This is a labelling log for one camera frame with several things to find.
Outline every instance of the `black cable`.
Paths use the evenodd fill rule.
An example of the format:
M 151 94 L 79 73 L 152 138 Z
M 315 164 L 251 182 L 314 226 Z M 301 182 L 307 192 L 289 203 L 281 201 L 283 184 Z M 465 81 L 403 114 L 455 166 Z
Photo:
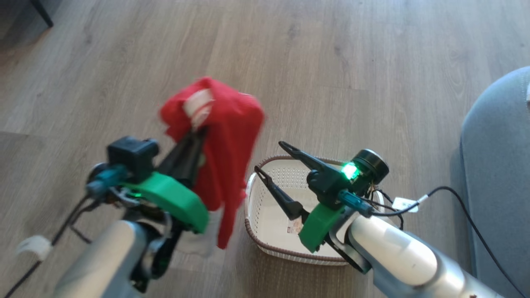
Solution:
M 368 200 L 368 199 L 364 199 L 364 198 L 361 198 L 361 199 L 367 201 L 367 202 L 368 202 L 369 204 L 371 204 L 371 205 L 376 205 L 376 206 L 383 207 L 383 208 L 385 208 L 385 209 L 389 209 L 389 210 L 392 210 L 392 211 L 396 211 L 396 209 L 394 209 L 394 208 L 388 207 L 388 206 L 386 206 L 386 205 L 384 205 L 384 204 L 380 204 L 380 203 L 377 203 L 376 201 L 374 201 L 374 192 L 376 192 L 376 191 L 379 191 L 379 192 L 383 195 L 383 197 L 385 197 L 385 199 L 387 199 L 391 204 L 394 203 L 394 202 L 392 201 L 392 199 L 390 198 L 390 196 L 388 196 L 386 193 L 384 193 L 382 190 L 379 190 L 379 189 L 376 189 L 376 190 L 374 190 L 374 191 L 372 191 L 372 192 L 370 193 L 370 200 Z M 405 224 L 405 220 L 403 219 L 403 216 L 401 216 L 401 214 L 398 214 L 397 217 L 398 217 L 399 220 L 400 220 L 399 229 L 400 229 L 401 231 L 403 231 L 403 229 L 404 229 L 403 226 L 404 226 L 404 224 Z
M 83 235 L 83 233 L 80 230 L 78 230 L 76 227 L 74 227 L 73 225 L 70 225 L 69 227 L 70 227 L 70 230 L 74 232 L 74 234 L 76 234 L 83 242 L 85 242 L 86 244 L 92 243 L 92 240 L 90 240 L 88 237 Z
M 390 198 L 390 196 L 387 195 L 384 191 L 382 191 L 382 190 L 380 190 L 380 189 L 376 189 L 375 191 L 379 191 L 379 192 L 383 195 L 383 197 L 384 197 L 387 201 L 390 202 L 390 204 L 394 204 L 394 201 L 393 201 L 393 200 Z M 398 214 L 397 217 L 399 218 L 399 220 L 400 220 L 400 222 L 401 222 L 401 223 L 400 223 L 400 227 L 399 227 L 399 229 L 400 229 L 401 231 L 403 231 L 403 224 L 404 224 L 403 216 L 402 216 L 401 214 Z
M 387 195 L 384 191 L 382 191 L 380 189 L 376 189 L 375 191 L 379 191 L 383 195 L 383 197 L 385 197 L 385 199 L 387 199 L 390 202 L 390 204 L 394 203 L 394 201 L 390 198 L 390 196 Z
M 407 207 L 405 209 L 402 209 L 402 210 L 399 210 L 399 211 L 396 211 L 396 212 L 389 212 L 389 213 L 374 212 L 372 215 L 374 215 L 374 216 L 385 216 L 385 217 L 397 216 L 397 215 L 400 215 L 400 214 L 403 214 L 403 213 L 407 213 L 409 210 L 413 209 L 414 207 L 417 207 L 418 205 L 420 205 L 420 203 L 416 202 L 416 203 L 410 205 L 409 207 Z
M 69 216 L 66 218 L 64 223 L 61 225 L 59 231 L 57 232 L 57 234 L 55 234 L 54 238 L 52 239 L 51 241 L 52 247 L 55 246 L 57 242 L 61 239 L 61 237 L 63 236 L 63 233 L 66 230 L 66 227 L 68 227 L 68 223 L 72 221 L 72 218 L 77 214 L 78 210 L 81 208 L 81 206 L 83 206 L 83 204 L 86 202 L 86 200 L 88 200 L 88 198 L 90 198 L 90 196 L 85 195 L 79 201 L 79 203 L 75 205 L 72 212 L 70 212 Z M 4 298 L 11 297 L 11 295 L 15 293 L 15 291 L 33 274 L 33 272 L 35 272 L 35 270 L 40 266 L 41 263 L 42 261 L 35 262 L 35 264 L 33 264 L 33 266 L 31 266 L 31 268 L 19 279 L 19 281 L 13 285 L 13 287 L 9 290 L 9 292 L 5 294 Z
M 90 205 L 84 207 L 83 209 L 81 209 L 79 212 L 77 212 L 75 214 L 75 216 L 72 218 L 72 220 L 70 221 L 70 223 L 68 224 L 68 226 L 70 227 L 70 230 L 72 232 L 74 232 L 81 240 L 83 240 L 83 242 L 85 242 L 86 244 L 90 244 L 92 243 L 92 240 L 90 240 L 88 237 L 86 237 L 85 235 L 83 235 L 83 233 L 78 230 L 74 224 L 77 222 L 77 220 L 81 217 L 81 215 L 85 212 L 91 212 L 92 210 L 96 209 L 101 203 L 97 200 L 93 201 Z
M 482 235 L 480 234 L 479 232 L 479 229 L 477 229 L 477 227 L 475 226 L 475 223 L 473 222 L 473 220 L 471 219 L 471 216 L 469 215 L 469 213 L 467 212 L 467 209 L 465 207 L 465 204 L 464 204 L 464 201 L 462 201 L 462 198 L 458 195 L 458 193 L 452 189 L 451 187 L 448 187 L 448 186 L 440 186 L 440 187 L 437 187 L 435 188 L 434 190 L 432 190 L 431 192 L 429 192 L 427 194 L 427 196 L 432 196 L 434 193 L 436 193 L 437 191 L 439 190 L 448 190 L 450 191 L 455 197 L 456 199 L 458 200 L 458 202 L 460 203 L 460 206 L 462 207 L 462 210 L 464 211 L 464 214 L 465 216 L 467 217 L 467 220 L 469 221 L 469 223 L 471 224 L 471 227 L 473 227 L 473 230 L 475 231 L 476 235 L 479 237 L 480 241 L 482 242 L 482 244 L 484 245 L 484 248 L 486 248 L 486 251 L 488 252 L 488 254 L 490 255 L 491 259 L 493 260 L 493 262 L 495 263 L 495 265 L 497 265 L 497 268 L 499 268 L 499 270 L 501 271 L 502 275 L 504 275 L 504 277 L 511 283 L 512 286 L 514 286 L 514 288 L 519 292 L 519 294 L 521 294 L 521 296 L 523 296 L 524 298 L 528 298 L 528 296 L 526 296 L 523 291 L 515 284 L 514 281 L 511 280 L 511 278 L 508 276 L 508 273 L 506 273 L 506 271 L 503 269 L 503 267 L 499 264 L 499 261 L 497 260 L 497 258 L 493 255 L 493 252 L 491 251 L 490 247 L 486 244 L 486 241 L 484 240 L 484 238 L 482 237 Z

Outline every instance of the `label sticker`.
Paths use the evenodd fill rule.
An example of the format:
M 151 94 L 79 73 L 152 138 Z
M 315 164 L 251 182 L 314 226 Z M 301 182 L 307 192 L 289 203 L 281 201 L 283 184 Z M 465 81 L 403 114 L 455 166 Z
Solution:
M 405 198 L 396 198 L 394 200 L 394 203 L 392 204 L 392 208 L 394 209 L 397 209 L 397 210 L 403 210 L 403 209 L 406 209 L 412 205 L 414 205 L 416 203 L 416 201 L 414 200 L 409 200 L 409 199 L 405 199 Z M 418 212 L 418 207 L 414 207 L 412 209 L 410 209 L 408 212 L 412 212 L 412 213 L 416 213 Z
M 302 224 L 302 218 L 299 217 L 293 221 L 287 222 L 287 233 L 288 234 L 295 234 L 298 235 L 300 231 L 302 230 L 302 227 L 304 225 Z

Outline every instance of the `white label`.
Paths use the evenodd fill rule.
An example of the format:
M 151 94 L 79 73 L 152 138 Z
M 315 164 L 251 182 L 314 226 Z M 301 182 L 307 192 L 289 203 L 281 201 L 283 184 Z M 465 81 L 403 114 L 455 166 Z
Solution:
M 213 95 L 210 89 L 202 89 L 192 94 L 182 106 L 184 112 L 191 119 L 191 126 L 197 129 L 208 118 L 211 112 Z
M 302 218 L 299 217 L 293 221 L 288 221 L 287 223 L 287 233 L 288 234 L 295 234 L 298 235 L 300 231 L 302 230 L 302 227 L 304 225 L 302 224 Z
M 414 200 L 409 200 L 409 199 L 405 199 L 405 198 L 396 198 L 394 200 L 394 203 L 392 204 L 392 208 L 394 209 L 397 209 L 397 210 L 403 210 L 403 209 L 406 209 L 412 205 L 414 205 L 416 203 L 416 201 Z M 418 207 L 414 207 L 412 209 L 410 209 L 408 212 L 418 212 Z

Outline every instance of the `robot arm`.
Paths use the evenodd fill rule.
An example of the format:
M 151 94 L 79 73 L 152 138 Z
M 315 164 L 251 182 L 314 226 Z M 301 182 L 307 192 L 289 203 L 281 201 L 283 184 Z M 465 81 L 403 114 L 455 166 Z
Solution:
M 281 191 L 265 172 L 255 170 L 282 209 L 289 210 L 289 218 L 296 218 L 297 213 L 302 217 L 299 237 L 309 251 L 318 250 L 325 242 L 361 273 L 373 269 L 375 286 L 389 297 L 500 297 L 451 258 L 399 230 L 387 217 L 378 217 L 362 199 L 372 184 L 388 174 L 386 163 L 377 154 L 362 150 L 341 172 L 285 142 L 280 146 L 311 169 L 307 183 L 320 202 L 311 213 Z M 339 229 L 356 213 L 360 215 L 341 242 Z
M 172 177 L 180 185 L 187 186 L 174 189 L 182 195 L 189 195 L 185 189 L 193 185 L 202 137 L 190 135 L 189 139 L 194 145 L 179 144 L 158 166 L 155 174 Z M 114 147 L 121 149 L 132 145 L 125 150 L 129 153 L 141 152 L 138 146 L 145 145 L 131 139 L 117 142 L 113 143 L 118 145 Z M 379 183 L 388 174 L 388 167 L 377 154 L 363 150 L 341 172 L 285 142 L 280 142 L 280 146 L 311 169 L 307 183 L 316 193 L 319 205 L 307 212 L 265 172 L 259 168 L 256 172 L 285 214 L 291 219 L 302 218 L 304 227 L 299 237 L 309 251 L 318 250 L 325 242 L 361 273 L 373 269 L 375 286 L 389 297 L 500 297 L 449 257 L 415 235 L 399 230 L 387 221 L 387 217 L 378 217 L 377 210 L 363 201 L 362 196 L 367 195 L 372 183 Z M 153 154 L 157 150 L 145 152 Z M 119 156 L 122 158 L 127 154 L 121 152 Z M 195 220 L 201 218 L 200 208 L 184 210 L 173 205 L 170 198 L 157 196 L 160 189 L 155 191 L 149 182 L 155 169 L 138 166 L 149 165 L 142 160 L 136 156 L 118 162 L 135 173 L 134 177 L 143 177 L 119 182 L 133 191 L 119 194 L 111 191 L 111 199 L 107 198 L 110 203 L 119 202 L 127 207 L 124 219 L 115 222 L 83 252 L 57 284 L 54 297 L 73 297 L 80 293 L 91 297 L 140 297 L 150 279 L 164 274 L 180 232 L 201 229 L 204 218 L 193 221 L 189 216 L 195 214 Z M 99 167 L 96 170 L 99 173 L 93 173 L 89 182 L 97 181 L 105 169 Z M 337 237 L 339 229 L 357 213 L 359 216 L 347 228 L 344 242 L 341 242 Z M 138 222 L 137 219 L 142 217 L 164 223 L 164 233 Z

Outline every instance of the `green led light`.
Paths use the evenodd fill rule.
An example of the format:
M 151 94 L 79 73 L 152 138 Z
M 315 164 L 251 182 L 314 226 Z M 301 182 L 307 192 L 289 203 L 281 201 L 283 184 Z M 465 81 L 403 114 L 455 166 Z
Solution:
M 341 172 L 343 172 L 346 178 L 348 178 L 349 180 L 359 175 L 359 170 L 352 162 L 345 164 L 344 167 L 342 167 Z
M 133 198 L 141 198 L 142 194 L 139 192 L 130 192 L 129 195 Z

